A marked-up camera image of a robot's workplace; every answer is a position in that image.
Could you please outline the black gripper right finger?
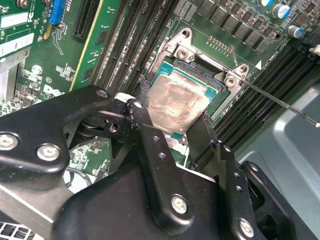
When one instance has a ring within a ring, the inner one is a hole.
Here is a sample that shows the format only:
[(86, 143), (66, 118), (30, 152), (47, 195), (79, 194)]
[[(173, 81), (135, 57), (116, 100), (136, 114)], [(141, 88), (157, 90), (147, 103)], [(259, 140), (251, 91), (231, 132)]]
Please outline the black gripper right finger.
[(218, 185), (219, 231), (224, 240), (296, 240), (296, 212), (253, 162), (242, 164), (218, 140), (203, 112), (188, 130), (190, 160)]

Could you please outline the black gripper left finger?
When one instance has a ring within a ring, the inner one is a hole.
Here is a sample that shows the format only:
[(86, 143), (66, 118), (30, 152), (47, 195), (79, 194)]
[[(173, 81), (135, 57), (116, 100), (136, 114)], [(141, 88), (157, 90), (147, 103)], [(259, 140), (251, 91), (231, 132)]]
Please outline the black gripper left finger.
[(194, 222), (194, 207), (163, 133), (135, 98), (114, 99), (90, 85), (0, 119), (0, 209), (42, 236), (51, 236), (73, 195), (63, 175), (70, 150), (102, 136), (118, 143), (113, 174), (140, 167), (152, 217), (169, 236)]

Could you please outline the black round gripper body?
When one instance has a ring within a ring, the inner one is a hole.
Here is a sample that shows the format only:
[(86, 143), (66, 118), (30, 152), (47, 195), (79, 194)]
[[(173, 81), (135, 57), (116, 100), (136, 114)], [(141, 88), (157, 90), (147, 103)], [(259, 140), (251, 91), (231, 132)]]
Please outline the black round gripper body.
[(219, 240), (217, 184), (178, 169), (194, 206), (192, 226), (173, 236), (156, 225), (138, 166), (127, 166), (63, 205), (51, 231), (53, 240)]

